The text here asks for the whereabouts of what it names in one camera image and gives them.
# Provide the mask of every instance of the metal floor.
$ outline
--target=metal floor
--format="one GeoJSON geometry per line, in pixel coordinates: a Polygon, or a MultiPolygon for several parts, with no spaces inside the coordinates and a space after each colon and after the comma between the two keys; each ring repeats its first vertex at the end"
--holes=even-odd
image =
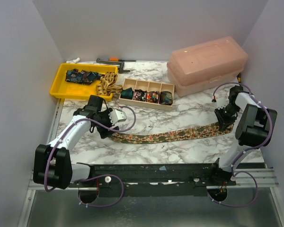
{"type": "MultiPolygon", "coordinates": [[[[281,227],[269,188],[260,188],[256,202],[227,208],[208,197],[124,197],[110,208],[79,206],[76,190],[36,191],[29,227],[281,227]]],[[[254,190],[229,189],[225,202],[245,204],[254,190]]],[[[113,198],[101,198],[110,203],[113,198]]]]}

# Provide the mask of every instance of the folded cloth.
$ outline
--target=folded cloth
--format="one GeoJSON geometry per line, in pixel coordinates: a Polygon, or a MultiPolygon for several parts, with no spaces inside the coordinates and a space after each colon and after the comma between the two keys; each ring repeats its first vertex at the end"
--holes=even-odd
{"type": "Polygon", "coordinates": [[[145,102],[146,100],[146,91],[136,89],[133,94],[133,100],[145,102]]]}
{"type": "Polygon", "coordinates": [[[162,105],[172,105],[172,94],[169,91],[161,91],[159,103],[162,105]]]}
{"type": "Polygon", "coordinates": [[[77,69],[68,70],[66,72],[66,82],[89,85],[94,80],[100,79],[103,74],[97,72],[87,72],[82,70],[79,72],[77,69]]]}
{"type": "Polygon", "coordinates": [[[130,87],[121,91],[121,98],[132,99],[133,98],[133,89],[130,87]]]}
{"type": "Polygon", "coordinates": [[[148,103],[158,103],[159,91],[148,91],[146,95],[146,102],[148,103]]]}

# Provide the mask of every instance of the white wall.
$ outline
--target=white wall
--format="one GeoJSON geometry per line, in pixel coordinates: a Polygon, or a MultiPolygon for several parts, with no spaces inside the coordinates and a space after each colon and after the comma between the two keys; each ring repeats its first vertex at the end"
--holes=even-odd
{"type": "Polygon", "coordinates": [[[249,61],[243,82],[258,100],[278,111],[266,162],[275,168],[284,199],[284,0],[269,0],[244,46],[249,61]]]}
{"type": "Polygon", "coordinates": [[[33,0],[64,60],[167,60],[233,36],[243,44],[267,0],[33,0]]]}
{"type": "Polygon", "coordinates": [[[0,227],[16,226],[62,58],[31,0],[0,0],[0,227]]]}

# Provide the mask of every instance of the wooden organizer box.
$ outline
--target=wooden organizer box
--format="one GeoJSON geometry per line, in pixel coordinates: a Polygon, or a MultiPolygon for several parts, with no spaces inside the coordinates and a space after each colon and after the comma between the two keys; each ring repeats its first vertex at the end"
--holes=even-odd
{"type": "MultiPolygon", "coordinates": [[[[160,93],[161,91],[169,91],[172,94],[172,98],[174,99],[175,85],[173,84],[165,84],[165,83],[152,82],[146,80],[125,78],[123,83],[123,90],[128,89],[130,87],[133,89],[133,91],[135,91],[135,89],[141,89],[143,91],[159,91],[160,93]]],[[[172,105],[161,105],[159,103],[148,103],[146,101],[142,102],[142,101],[121,98],[121,94],[119,97],[119,103],[124,105],[134,105],[138,107],[146,107],[158,110],[172,111],[173,108],[172,105]]]]}

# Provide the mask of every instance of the yellow tray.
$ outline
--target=yellow tray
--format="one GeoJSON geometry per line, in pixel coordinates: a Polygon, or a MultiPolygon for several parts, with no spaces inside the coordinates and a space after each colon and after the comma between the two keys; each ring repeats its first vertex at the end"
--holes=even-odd
{"type": "MultiPolygon", "coordinates": [[[[110,65],[86,65],[86,64],[67,64],[60,65],[53,81],[50,94],[56,98],[69,98],[69,99],[83,99],[88,100],[91,95],[96,96],[96,85],[100,83],[100,80],[95,80],[90,85],[75,84],[65,81],[66,71],[78,69],[79,71],[92,71],[105,74],[107,72],[117,73],[118,68],[110,65]]],[[[106,101],[111,101],[113,94],[109,96],[99,96],[106,101]]]]}

